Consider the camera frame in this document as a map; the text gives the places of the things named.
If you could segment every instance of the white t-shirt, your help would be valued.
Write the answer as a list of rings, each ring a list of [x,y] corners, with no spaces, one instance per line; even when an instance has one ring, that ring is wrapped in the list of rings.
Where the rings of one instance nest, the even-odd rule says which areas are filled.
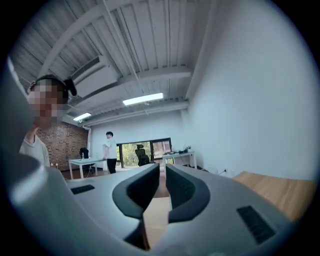
[[[23,140],[20,153],[37,159],[45,166],[50,166],[47,147],[37,135],[34,136],[34,143],[30,143],[26,139]]]
[[[114,138],[107,138],[106,146],[109,148],[109,155],[107,156],[107,159],[117,159],[117,143]]]

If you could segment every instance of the person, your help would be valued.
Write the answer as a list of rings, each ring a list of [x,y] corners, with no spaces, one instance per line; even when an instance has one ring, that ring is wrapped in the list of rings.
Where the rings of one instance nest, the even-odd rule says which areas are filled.
[[[48,149],[37,136],[37,131],[39,128],[52,126],[62,118],[69,91],[73,96],[77,95],[73,81],[71,79],[62,81],[54,75],[44,75],[31,83],[27,101],[34,113],[34,120],[22,142],[21,154],[31,156],[43,165],[50,166]]]
[[[116,173],[117,164],[117,143],[114,139],[114,134],[112,131],[108,131],[106,134],[106,150],[104,153],[104,158],[106,159],[106,164],[110,174]]]

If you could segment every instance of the fluorescent light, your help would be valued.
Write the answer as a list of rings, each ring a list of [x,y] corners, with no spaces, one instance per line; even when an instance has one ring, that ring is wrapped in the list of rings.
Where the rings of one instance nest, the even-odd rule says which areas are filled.
[[[74,120],[74,121],[79,121],[79,120],[81,120],[81,119],[84,119],[84,118],[87,118],[87,117],[90,117],[90,116],[91,116],[90,113],[85,113],[85,114],[82,114],[82,115],[77,116],[77,117],[74,118],[73,120]]]
[[[127,106],[127,105],[136,104],[140,102],[159,100],[159,99],[163,99],[163,97],[164,97],[163,93],[156,93],[156,94],[146,95],[142,97],[127,99],[127,100],[124,100],[123,103],[124,105]]]

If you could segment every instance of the white table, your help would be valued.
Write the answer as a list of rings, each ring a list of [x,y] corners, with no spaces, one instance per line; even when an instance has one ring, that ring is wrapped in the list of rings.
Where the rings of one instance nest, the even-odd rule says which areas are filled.
[[[73,173],[72,173],[71,164],[80,166],[80,176],[81,176],[81,179],[83,179],[84,178],[84,172],[82,170],[82,166],[95,164],[95,176],[98,176],[97,163],[98,162],[103,162],[103,161],[106,161],[106,160],[102,159],[102,158],[70,159],[69,160],[69,168],[70,168],[71,180],[74,179],[74,176],[73,176]]]
[[[189,151],[187,153],[175,153],[175,154],[164,154],[162,156],[162,163],[163,163],[163,167],[164,167],[164,171],[166,171],[166,163],[167,160],[170,158],[179,158],[179,157],[186,157],[189,156],[189,163],[192,162],[192,157],[193,157],[193,164],[194,164],[194,169],[197,169],[197,160],[196,160],[196,153],[194,151]]]

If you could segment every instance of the neck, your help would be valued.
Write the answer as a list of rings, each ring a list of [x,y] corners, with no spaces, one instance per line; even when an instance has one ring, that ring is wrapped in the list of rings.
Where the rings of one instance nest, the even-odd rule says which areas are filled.
[[[36,133],[38,131],[39,127],[36,127],[36,126],[32,126],[32,128],[26,133],[25,135],[25,140],[29,143],[35,143],[35,136],[36,136]]]

